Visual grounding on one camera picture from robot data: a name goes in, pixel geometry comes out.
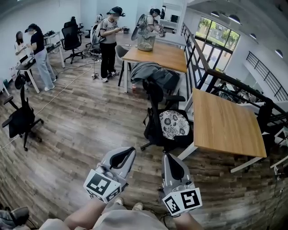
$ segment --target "metal railing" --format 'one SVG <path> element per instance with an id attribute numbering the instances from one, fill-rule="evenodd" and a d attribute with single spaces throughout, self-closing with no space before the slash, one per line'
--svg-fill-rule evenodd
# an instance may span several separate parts
<path id="1" fill-rule="evenodd" d="M 246 60 L 254 67 L 259 75 L 264 79 L 270 87 L 274 96 L 279 101 L 288 101 L 288 94 L 282 87 L 277 78 L 270 72 L 270 70 L 253 54 L 249 51 Z"/>
<path id="2" fill-rule="evenodd" d="M 259 111 L 260 106 L 256 102 L 266 102 L 268 99 L 259 91 L 256 91 L 248 85 L 236 80 L 224 73 L 211 69 L 205 59 L 202 50 L 200 49 L 194 35 L 183 23 L 181 35 L 186 39 L 186 47 L 184 49 L 187 61 L 187 74 L 186 74 L 186 91 L 187 103 L 185 111 L 188 111 L 192 106 L 192 90 L 198 88 L 208 93 L 220 95 L 232 102 L 238 104 L 247 103 L 252 105 L 255 113 Z M 226 85 L 230 84 L 233 90 L 229 90 Z M 281 109 L 278 105 L 274 104 L 273 114 L 270 117 L 270 125 L 288 125 L 288 113 Z"/>

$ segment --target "human hand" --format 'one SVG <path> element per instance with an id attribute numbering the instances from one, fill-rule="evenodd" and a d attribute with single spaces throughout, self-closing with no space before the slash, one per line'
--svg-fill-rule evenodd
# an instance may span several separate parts
<path id="1" fill-rule="evenodd" d="M 116 29 L 114 29 L 114 31 L 115 31 L 115 33 L 118 33 L 120 31 L 122 31 L 122 28 L 116 28 Z"/>

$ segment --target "patterned cushion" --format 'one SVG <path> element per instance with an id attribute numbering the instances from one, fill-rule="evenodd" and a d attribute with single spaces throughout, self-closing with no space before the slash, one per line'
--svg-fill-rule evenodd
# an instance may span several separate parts
<path id="1" fill-rule="evenodd" d="M 159 117 L 163 136 L 167 139 L 174 140 L 174 136 L 188 135 L 190 126 L 182 114 L 176 111 L 167 110 L 162 112 Z"/>

